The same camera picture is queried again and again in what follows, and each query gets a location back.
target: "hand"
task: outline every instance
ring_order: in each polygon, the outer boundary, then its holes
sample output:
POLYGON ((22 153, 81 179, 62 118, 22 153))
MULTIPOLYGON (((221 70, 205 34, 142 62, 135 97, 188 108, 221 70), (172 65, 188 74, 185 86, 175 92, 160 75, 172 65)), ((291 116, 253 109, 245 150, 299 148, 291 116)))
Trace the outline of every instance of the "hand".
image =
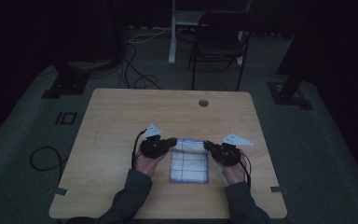
MULTIPOLYGON (((233 185, 233 184, 239 183, 241 181, 246 181, 245 170, 243 170, 243 168, 239 162, 233 166, 224 166, 224 165, 220 164, 218 161, 216 161, 215 159, 213 159, 213 160, 220 167, 223 168, 223 176, 226 178, 226 181, 228 182, 229 185, 233 185)), ((246 161, 242 154, 241 154, 241 162, 243 163, 243 165, 246 166, 246 161)))
POLYGON ((136 153, 136 158, 138 159, 135 161, 135 170, 151 177, 155 173, 158 163, 165 157, 166 154, 155 159, 150 159, 147 158, 144 154, 141 154, 139 149, 140 148, 138 148, 138 152, 136 153))

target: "white desk leg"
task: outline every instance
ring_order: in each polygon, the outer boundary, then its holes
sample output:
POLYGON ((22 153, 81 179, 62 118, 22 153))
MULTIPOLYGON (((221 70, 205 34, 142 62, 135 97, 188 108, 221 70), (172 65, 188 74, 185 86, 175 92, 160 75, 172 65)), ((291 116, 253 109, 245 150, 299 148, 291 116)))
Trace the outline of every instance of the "white desk leg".
POLYGON ((171 46, 170 55, 168 56, 168 63, 175 63, 176 56, 176 0, 172 0, 172 21, 171 21, 171 46))

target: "gray carpet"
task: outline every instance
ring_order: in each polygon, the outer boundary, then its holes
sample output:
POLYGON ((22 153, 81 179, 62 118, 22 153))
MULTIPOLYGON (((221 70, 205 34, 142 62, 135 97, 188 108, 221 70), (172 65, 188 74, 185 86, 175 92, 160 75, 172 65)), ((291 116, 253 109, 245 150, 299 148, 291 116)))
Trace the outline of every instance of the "gray carpet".
MULTIPOLYGON (((191 39, 186 34, 179 37, 191 39)), ((132 64, 142 74, 155 76, 164 90, 190 90, 191 71, 186 69, 186 64, 191 44, 178 40, 174 65, 168 64, 169 44, 168 35, 134 44, 137 54, 132 64)), ((306 82, 300 87, 314 110, 275 105, 269 93, 267 81, 287 79, 276 75, 276 70, 289 45, 290 40, 280 37, 253 38, 240 88, 253 96, 278 180, 288 190, 283 196, 287 220, 272 220, 272 223, 358 223, 358 167, 316 88, 306 82)), ((128 47, 126 58, 133 52, 128 47)), ((94 65, 76 63, 82 67, 94 65)), ((83 95, 64 95, 57 100, 41 99, 57 76, 52 66, 34 80, 0 128, 0 224, 56 223, 48 216, 48 210, 54 196, 51 189, 58 184, 59 169, 38 172, 30 165, 30 155, 40 147, 49 146, 67 158, 93 90, 126 88, 119 81, 121 71, 94 73, 83 95), (74 124, 56 124, 60 113, 71 112, 77 113, 74 124)), ((224 64, 202 64, 196 90, 232 91, 238 73, 237 66, 226 70, 224 64)), ((137 75, 129 70, 128 78, 132 84, 137 75)), ((142 87, 143 82, 138 82, 138 86, 142 87)), ((57 163, 57 157, 52 151, 42 151, 34 162, 49 167, 57 163)), ((190 222, 212 223, 211 220, 174 223, 190 222)))

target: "dark background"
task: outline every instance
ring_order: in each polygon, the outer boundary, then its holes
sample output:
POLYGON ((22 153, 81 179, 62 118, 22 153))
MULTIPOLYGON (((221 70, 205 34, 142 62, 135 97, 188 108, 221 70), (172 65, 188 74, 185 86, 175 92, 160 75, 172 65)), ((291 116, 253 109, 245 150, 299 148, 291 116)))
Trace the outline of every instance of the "dark background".
MULTIPOLYGON (((178 0, 177 7, 245 4, 205 2, 178 0)), ((0 125, 57 54, 68 61, 117 57, 123 27, 169 27, 171 8, 167 0, 0 0, 0 125)), ((358 162, 358 2, 257 0, 251 10, 262 15, 264 35, 293 38, 277 72, 317 86, 358 162)))

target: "white tag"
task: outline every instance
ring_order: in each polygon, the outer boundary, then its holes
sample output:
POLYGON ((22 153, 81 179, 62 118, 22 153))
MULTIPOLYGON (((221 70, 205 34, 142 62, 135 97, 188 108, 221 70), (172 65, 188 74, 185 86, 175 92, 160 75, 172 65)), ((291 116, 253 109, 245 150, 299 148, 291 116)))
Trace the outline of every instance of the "white tag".
POLYGON ((235 133, 231 133, 228 136, 224 137, 222 141, 223 143, 227 143, 234 146, 236 145, 252 146, 254 144, 254 142, 244 139, 240 136, 237 136, 235 133))
POLYGON ((150 126, 146 129, 143 137, 146 138, 146 137, 151 137, 151 136, 155 136, 158 134, 162 134, 162 130, 158 129, 153 124, 150 124, 150 126))

